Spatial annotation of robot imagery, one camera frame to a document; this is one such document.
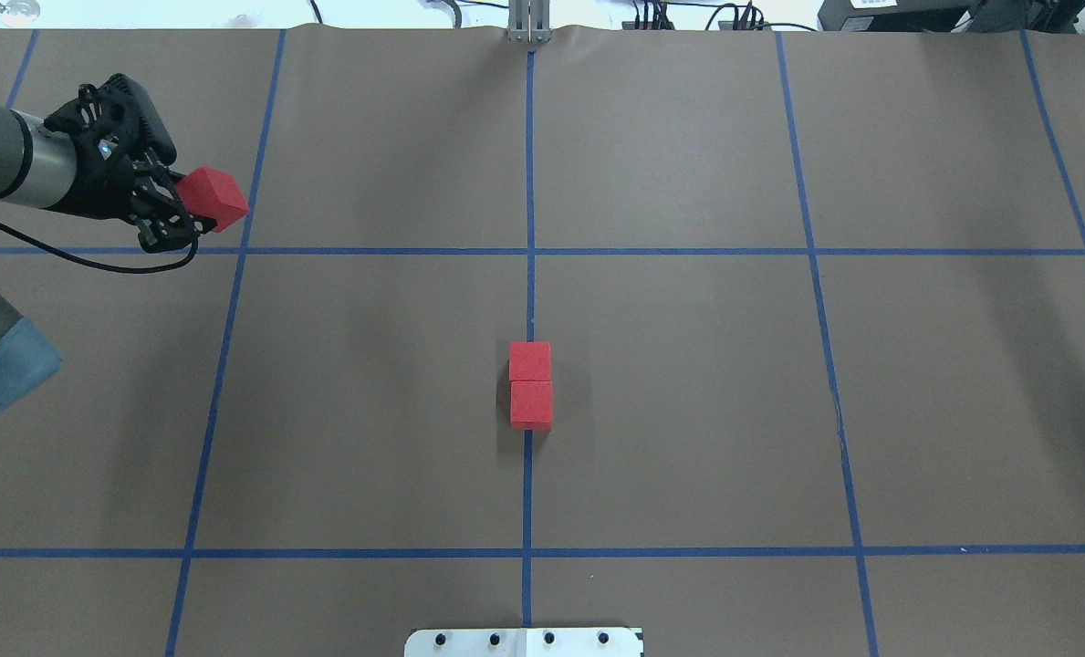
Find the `white label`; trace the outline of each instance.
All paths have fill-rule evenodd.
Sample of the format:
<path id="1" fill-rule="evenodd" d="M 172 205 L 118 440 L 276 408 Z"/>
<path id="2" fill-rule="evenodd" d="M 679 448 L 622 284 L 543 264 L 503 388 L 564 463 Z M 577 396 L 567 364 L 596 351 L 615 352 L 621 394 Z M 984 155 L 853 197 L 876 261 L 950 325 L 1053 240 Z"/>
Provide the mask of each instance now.
<path id="1" fill-rule="evenodd" d="M 846 18 L 846 22 L 842 24 L 842 31 L 867 31 L 871 22 L 875 22 L 875 16 L 855 16 L 852 18 Z"/>

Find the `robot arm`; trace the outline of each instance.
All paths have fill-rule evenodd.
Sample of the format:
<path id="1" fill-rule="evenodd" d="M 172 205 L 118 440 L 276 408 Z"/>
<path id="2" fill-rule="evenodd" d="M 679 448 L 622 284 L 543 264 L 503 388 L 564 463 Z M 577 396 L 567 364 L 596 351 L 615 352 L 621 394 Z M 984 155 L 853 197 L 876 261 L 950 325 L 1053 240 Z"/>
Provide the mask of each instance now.
<path id="1" fill-rule="evenodd" d="M 124 75 L 99 88 L 84 83 L 75 100 L 42 120 L 0 106 L 1 201 L 119 219 L 137 228 L 146 253 L 189 246 L 192 257 L 201 235 L 229 228 L 250 207 L 231 176 L 209 167 L 183 176 L 169 169 L 175 162 L 176 146 L 149 93 Z M 100 266 L 0 229 L 60 257 L 122 273 L 175 267 Z M 0 411 L 51 377 L 60 362 L 53 346 L 0 296 Z"/>

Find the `stacked red block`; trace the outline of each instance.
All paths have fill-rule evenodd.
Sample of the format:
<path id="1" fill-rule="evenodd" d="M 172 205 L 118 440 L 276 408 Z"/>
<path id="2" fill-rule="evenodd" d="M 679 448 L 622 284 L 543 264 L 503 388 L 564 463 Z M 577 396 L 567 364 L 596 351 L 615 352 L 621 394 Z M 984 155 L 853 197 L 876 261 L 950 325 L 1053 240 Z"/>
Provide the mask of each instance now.
<path id="1" fill-rule="evenodd" d="M 550 343 L 509 345 L 509 425 L 549 431 L 554 421 L 554 383 L 550 382 Z"/>

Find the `white metal plate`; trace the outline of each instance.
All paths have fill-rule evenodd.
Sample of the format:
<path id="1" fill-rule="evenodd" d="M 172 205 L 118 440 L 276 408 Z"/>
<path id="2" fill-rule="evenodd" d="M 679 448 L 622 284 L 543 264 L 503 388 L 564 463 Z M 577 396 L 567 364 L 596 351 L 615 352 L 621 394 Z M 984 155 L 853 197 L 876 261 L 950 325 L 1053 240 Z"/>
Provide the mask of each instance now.
<path id="1" fill-rule="evenodd" d="M 642 654 L 643 631 L 639 628 L 414 631 L 405 642 L 405 657 L 642 657 Z"/>

